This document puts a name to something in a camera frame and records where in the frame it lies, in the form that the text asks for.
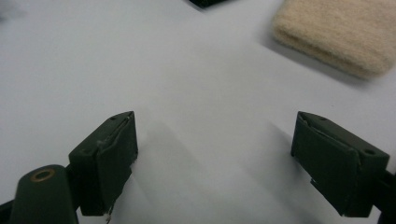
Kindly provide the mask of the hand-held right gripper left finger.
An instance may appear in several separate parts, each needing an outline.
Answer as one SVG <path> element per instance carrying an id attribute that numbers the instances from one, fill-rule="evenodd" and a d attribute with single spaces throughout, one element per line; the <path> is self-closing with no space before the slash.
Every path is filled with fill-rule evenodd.
<path id="1" fill-rule="evenodd" d="M 102 216 L 122 194 L 137 159 L 134 112 L 107 119 L 69 153 L 72 192 L 84 216 Z"/>

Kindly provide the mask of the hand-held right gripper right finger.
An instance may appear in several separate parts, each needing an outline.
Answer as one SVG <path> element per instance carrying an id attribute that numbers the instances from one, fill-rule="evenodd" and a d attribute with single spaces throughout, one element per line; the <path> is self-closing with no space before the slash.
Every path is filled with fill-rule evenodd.
<path id="1" fill-rule="evenodd" d="M 291 156 L 344 217 L 390 216 L 389 154 L 321 116 L 297 114 Z"/>

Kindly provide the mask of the beige knit glove orange fingers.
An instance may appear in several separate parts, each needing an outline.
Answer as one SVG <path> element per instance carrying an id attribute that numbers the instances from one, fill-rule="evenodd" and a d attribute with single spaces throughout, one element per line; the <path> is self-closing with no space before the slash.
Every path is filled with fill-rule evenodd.
<path id="1" fill-rule="evenodd" d="M 285 0 L 272 28 L 280 43 L 357 77 L 396 65 L 396 0 Z"/>

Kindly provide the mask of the black glove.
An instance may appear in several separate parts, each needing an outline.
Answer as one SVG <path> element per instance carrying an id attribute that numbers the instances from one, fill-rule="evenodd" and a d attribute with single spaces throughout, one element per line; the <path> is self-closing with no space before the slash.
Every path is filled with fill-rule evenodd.
<path id="1" fill-rule="evenodd" d="M 189 0 L 189 1 L 199 8 L 207 8 L 226 2 L 228 0 Z"/>

